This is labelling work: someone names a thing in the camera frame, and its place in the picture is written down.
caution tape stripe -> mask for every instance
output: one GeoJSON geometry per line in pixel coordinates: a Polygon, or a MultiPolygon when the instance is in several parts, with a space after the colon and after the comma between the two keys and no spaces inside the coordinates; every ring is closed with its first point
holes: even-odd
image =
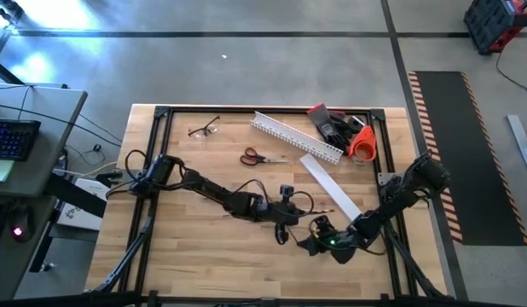
{"type": "Polygon", "coordinates": [[[493,156],[493,161],[495,162],[495,166],[496,166],[496,169],[497,169],[497,171],[499,173],[499,177],[502,180],[502,185],[504,186],[504,190],[505,190],[506,195],[508,197],[510,206],[512,208],[512,212],[513,212],[514,216],[516,217],[516,221],[518,222],[519,231],[523,235],[524,244],[527,245],[527,233],[525,231],[525,227],[523,225],[523,221],[521,220],[521,216],[519,214],[519,210],[516,207],[516,204],[515,204],[515,201],[513,199],[512,193],[510,192],[510,188],[508,187],[508,182],[507,182],[506,175],[504,175],[504,172],[502,170],[501,164],[499,163],[499,160],[496,157],[496,152],[493,149],[493,144],[491,142],[491,138],[489,137],[489,132],[487,131],[487,128],[485,127],[485,123],[484,123],[483,117],[481,115],[481,112],[479,111],[478,103],[476,102],[476,96],[475,96],[470,84],[468,83],[468,77],[466,76],[466,74],[462,72],[461,76],[462,76],[463,80],[465,81],[466,90],[468,91],[468,95],[470,96],[470,100],[472,102],[472,105],[474,106],[474,111],[476,112],[476,116],[478,117],[479,125],[480,125],[480,127],[482,129],[482,132],[484,134],[485,141],[487,142],[487,146],[489,147],[491,155],[493,156]]]}
{"type": "MultiPolygon", "coordinates": [[[[420,87],[419,79],[416,72],[409,72],[409,83],[411,84],[412,94],[414,96],[415,107],[419,114],[421,128],[423,129],[423,136],[425,137],[426,147],[431,151],[432,158],[436,161],[441,161],[440,151],[438,149],[434,131],[432,129],[431,118],[426,110],[425,98],[420,87]]],[[[445,212],[445,217],[451,233],[451,239],[462,243],[462,234],[460,231],[459,219],[457,218],[455,205],[449,189],[444,190],[440,195],[442,207],[445,212]]]]}

wooden tabletop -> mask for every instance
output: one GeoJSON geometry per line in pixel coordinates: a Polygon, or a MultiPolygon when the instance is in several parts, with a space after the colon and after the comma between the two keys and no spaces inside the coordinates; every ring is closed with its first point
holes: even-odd
{"type": "MultiPolygon", "coordinates": [[[[146,149],[154,107],[133,105],[119,167],[124,167],[130,150],[146,149]]],[[[305,115],[266,114],[320,138],[305,115]]],[[[395,167],[403,171],[415,158],[406,112],[403,108],[386,108],[385,114],[395,167]]],[[[183,159],[187,167],[225,188],[235,189],[258,178],[273,198],[278,196],[281,184],[292,185],[297,191],[313,195],[316,209],[335,209],[327,215],[337,229],[343,229],[350,221],[298,161],[306,152],[251,127],[253,117],[250,113],[175,113],[168,154],[183,159]],[[188,130],[204,126],[216,115],[221,116],[218,133],[203,141],[188,136],[188,130]],[[245,166],[239,156],[248,146],[268,158],[287,159],[290,163],[245,166]]],[[[159,149],[160,138],[156,144],[159,149]]],[[[362,211],[379,205],[371,164],[356,165],[347,158],[337,165],[318,161],[362,211]]],[[[132,169],[141,168],[142,157],[133,154],[129,164],[132,169]]],[[[177,171],[173,173],[170,182],[178,182],[177,171]]],[[[261,193],[256,185],[249,185],[246,190],[261,193]]],[[[309,200],[302,194],[292,200],[300,208],[309,207],[309,200]]],[[[123,257],[134,204],[135,197],[128,194],[116,194],[108,201],[86,288],[99,285],[123,257]]],[[[186,190],[162,192],[143,291],[199,298],[373,299],[381,293],[392,293],[387,256],[356,251],[347,264],[336,263],[329,252],[310,257],[292,238],[279,246],[273,223],[251,223],[224,214],[219,204],[199,194],[186,190]]],[[[428,209],[418,204],[404,215],[414,259],[445,293],[428,209]]],[[[310,219],[301,218],[299,226],[292,227],[299,240],[308,236],[310,219]]],[[[376,240],[371,249],[383,251],[382,240],[376,240]]],[[[129,289],[135,284],[137,264],[138,258],[133,262],[129,289]]],[[[399,267],[402,289],[407,291],[403,266],[399,267]]]]}

eyeglasses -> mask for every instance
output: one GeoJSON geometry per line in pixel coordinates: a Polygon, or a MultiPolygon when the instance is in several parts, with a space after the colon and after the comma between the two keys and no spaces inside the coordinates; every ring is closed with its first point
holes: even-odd
{"type": "Polygon", "coordinates": [[[204,137],[209,136],[210,134],[216,133],[218,127],[220,126],[220,117],[216,116],[210,123],[206,124],[205,127],[199,128],[197,130],[190,130],[188,133],[189,137],[193,137],[197,140],[202,140],[204,137]]]}

gray floor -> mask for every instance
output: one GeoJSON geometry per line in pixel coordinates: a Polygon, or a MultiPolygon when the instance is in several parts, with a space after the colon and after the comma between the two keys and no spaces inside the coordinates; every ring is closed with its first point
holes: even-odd
{"type": "MultiPolygon", "coordinates": [[[[111,0],[18,1],[25,28],[99,31],[385,32],[378,1],[111,0]],[[69,10],[73,15],[61,16],[69,10]]],[[[470,1],[390,1],[398,32],[464,32],[470,1]]],[[[407,70],[468,75],[495,151],[527,228],[527,170],[505,115],[527,129],[526,94],[495,71],[466,38],[402,38],[407,70]]],[[[28,82],[65,83],[89,92],[83,114],[122,136],[133,103],[405,107],[388,38],[38,38],[13,36],[0,62],[28,82]]],[[[527,85],[527,38],[508,45],[503,71],[527,85]]],[[[82,119],[79,124],[94,129],[82,119]]],[[[80,151],[101,143],[74,130],[80,151]]],[[[118,149],[102,144],[108,161],[118,149]]],[[[78,161],[75,171],[91,166],[78,161]]],[[[60,266],[27,274],[19,298],[83,290],[93,246],[58,240],[49,260],[60,266]]],[[[455,245],[470,299],[527,305],[527,247],[455,245]]]]}

orange tape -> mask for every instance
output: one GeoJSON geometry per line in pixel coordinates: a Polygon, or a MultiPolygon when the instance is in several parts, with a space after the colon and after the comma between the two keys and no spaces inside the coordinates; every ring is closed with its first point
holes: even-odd
{"type": "Polygon", "coordinates": [[[377,151],[375,150],[375,134],[372,127],[366,125],[358,136],[350,144],[349,158],[354,158],[358,162],[371,162],[375,159],[377,151]]]}

